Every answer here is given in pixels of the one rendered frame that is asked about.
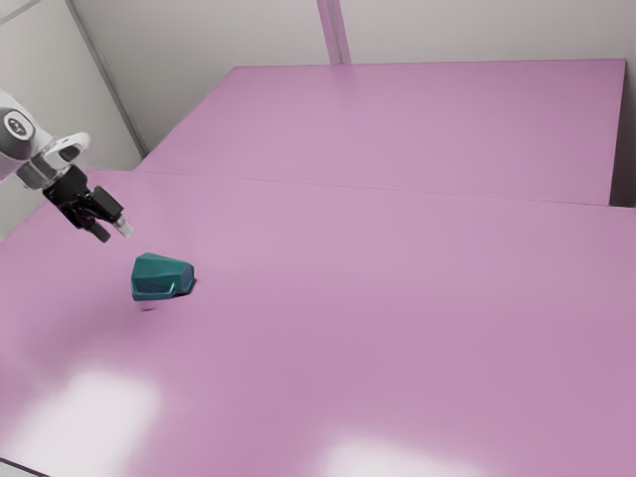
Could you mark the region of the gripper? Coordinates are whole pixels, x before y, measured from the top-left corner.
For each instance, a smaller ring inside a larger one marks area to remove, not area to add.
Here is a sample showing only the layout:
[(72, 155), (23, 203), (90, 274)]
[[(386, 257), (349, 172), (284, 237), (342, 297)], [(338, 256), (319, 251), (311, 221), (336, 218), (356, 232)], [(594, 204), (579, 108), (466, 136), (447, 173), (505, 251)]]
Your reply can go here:
[(92, 234), (102, 243), (110, 240), (110, 233), (98, 222), (109, 223), (128, 238), (133, 227), (123, 215), (124, 208), (102, 187), (92, 191), (88, 178), (78, 166), (71, 166), (53, 185), (43, 190), (45, 198), (78, 230)]

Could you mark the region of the teal faceted mug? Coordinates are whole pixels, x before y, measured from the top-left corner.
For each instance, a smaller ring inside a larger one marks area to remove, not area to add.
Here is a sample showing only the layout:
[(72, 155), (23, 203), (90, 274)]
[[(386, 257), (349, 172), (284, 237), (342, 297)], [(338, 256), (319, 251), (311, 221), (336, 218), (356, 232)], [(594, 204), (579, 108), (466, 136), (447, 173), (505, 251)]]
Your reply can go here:
[(188, 295), (195, 282), (195, 267), (191, 263), (147, 252), (135, 258), (131, 296), (137, 302), (172, 299)]

